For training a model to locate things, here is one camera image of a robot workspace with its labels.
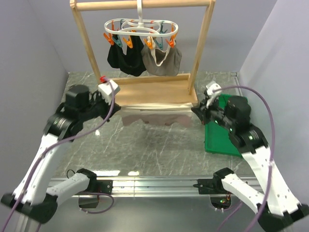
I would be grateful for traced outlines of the pink beige underwear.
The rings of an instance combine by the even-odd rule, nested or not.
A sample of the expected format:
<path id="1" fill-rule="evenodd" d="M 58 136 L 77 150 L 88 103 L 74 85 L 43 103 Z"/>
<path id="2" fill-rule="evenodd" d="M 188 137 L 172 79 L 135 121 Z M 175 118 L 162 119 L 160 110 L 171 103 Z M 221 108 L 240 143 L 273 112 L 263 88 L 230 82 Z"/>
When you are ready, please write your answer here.
<path id="1" fill-rule="evenodd" d="M 190 127 L 193 112 L 192 103 L 141 103 L 122 106 L 117 114 L 123 125 L 129 126 L 141 120 L 145 124 L 170 126 L 178 123 Z"/>

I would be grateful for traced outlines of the white plastic clip hanger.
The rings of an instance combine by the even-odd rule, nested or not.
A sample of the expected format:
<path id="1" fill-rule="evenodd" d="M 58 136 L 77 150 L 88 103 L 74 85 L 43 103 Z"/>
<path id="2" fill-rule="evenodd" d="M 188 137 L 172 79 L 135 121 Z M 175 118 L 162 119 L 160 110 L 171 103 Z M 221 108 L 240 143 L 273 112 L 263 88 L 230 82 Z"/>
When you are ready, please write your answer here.
<path id="1" fill-rule="evenodd" d="M 157 45 L 163 49 L 163 42 L 173 48 L 176 45 L 176 36 L 179 26 L 169 20 L 143 19 L 142 1 L 137 1 L 138 18 L 116 18 L 105 22 L 103 36 L 111 45 L 123 47 L 125 42 L 133 47 L 132 36 L 143 37 L 146 45 L 153 49 Z"/>

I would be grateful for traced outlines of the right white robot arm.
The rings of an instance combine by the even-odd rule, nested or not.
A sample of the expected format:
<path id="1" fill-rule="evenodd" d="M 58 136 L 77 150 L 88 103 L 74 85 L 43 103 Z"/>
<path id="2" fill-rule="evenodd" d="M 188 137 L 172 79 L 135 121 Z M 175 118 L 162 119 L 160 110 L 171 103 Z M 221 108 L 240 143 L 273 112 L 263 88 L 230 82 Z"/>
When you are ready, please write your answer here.
<path id="1" fill-rule="evenodd" d="M 242 181 L 231 169 L 214 173 L 213 189 L 233 193 L 259 215 L 258 223 L 266 232 L 280 232 L 309 215 L 309 206 L 290 191 L 276 164 L 270 159 L 270 147 L 262 131 L 250 122 L 251 107 L 245 97 L 231 96 L 224 108 L 215 99 L 203 100 L 191 108 L 203 124 L 214 122 L 226 129 L 228 137 L 252 169 L 263 192 Z"/>

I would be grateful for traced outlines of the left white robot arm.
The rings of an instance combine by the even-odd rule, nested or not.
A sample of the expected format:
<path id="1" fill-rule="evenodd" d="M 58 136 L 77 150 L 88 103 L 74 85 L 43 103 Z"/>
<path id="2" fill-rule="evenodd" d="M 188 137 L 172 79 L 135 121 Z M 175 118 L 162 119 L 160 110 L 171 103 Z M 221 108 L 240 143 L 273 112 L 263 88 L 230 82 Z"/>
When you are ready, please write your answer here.
<path id="1" fill-rule="evenodd" d="M 48 118 L 38 152 L 25 177 L 13 191 L 1 198 L 1 203 L 30 219 L 47 223 L 58 206 L 71 196 L 84 192 L 99 192 L 97 175 L 87 169 L 79 169 L 64 182 L 49 187 L 49 182 L 62 156 L 71 143 L 83 136 L 85 122 L 101 117 L 107 122 L 121 107 L 115 96 L 120 87 L 112 80 L 102 83 L 91 93 L 85 85 L 73 85 L 65 94 L 65 100 Z"/>

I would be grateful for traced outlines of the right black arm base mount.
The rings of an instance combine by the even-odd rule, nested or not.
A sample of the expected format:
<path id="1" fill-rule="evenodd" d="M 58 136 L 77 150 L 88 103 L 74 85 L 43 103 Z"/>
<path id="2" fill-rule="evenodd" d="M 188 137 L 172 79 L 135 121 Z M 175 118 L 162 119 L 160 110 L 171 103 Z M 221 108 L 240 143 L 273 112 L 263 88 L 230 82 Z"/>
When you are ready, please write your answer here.
<path id="1" fill-rule="evenodd" d="M 217 194 L 218 191 L 213 184 L 212 179 L 198 179 L 196 184 L 193 184 L 194 188 L 198 189 L 199 195 Z"/>

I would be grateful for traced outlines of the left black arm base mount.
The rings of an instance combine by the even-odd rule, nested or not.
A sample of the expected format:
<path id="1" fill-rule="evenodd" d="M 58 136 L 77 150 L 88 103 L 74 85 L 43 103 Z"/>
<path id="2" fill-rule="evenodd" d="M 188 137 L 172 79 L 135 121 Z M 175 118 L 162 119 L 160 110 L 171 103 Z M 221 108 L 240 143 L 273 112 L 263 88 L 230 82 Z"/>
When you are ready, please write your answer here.
<path id="1" fill-rule="evenodd" d="M 97 180 L 94 187 L 94 193 L 105 193 L 111 195 L 112 189 L 112 180 Z"/>

